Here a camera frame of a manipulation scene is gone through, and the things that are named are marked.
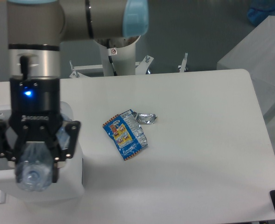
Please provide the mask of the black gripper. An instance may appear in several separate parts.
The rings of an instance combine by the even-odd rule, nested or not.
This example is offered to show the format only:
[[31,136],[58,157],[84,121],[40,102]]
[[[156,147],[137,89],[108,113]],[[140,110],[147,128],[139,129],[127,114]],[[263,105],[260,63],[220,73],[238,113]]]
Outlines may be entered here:
[[[0,159],[16,167],[25,143],[45,142],[52,156],[52,183],[59,179],[59,169],[72,159],[81,128],[80,121],[63,121],[60,112],[59,78],[10,78],[11,116],[9,124],[0,120]],[[10,127],[17,138],[11,148],[7,140]]]

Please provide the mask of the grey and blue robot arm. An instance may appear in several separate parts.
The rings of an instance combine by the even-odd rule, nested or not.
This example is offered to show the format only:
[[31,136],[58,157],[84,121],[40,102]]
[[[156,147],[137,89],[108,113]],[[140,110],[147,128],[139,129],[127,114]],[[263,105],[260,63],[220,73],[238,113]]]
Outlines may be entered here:
[[81,128],[60,111],[60,43],[141,36],[148,27],[145,0],[7,1],[11,116],[0,119],[0,158],[17,165],[27,143],[42,143],[57,182]]

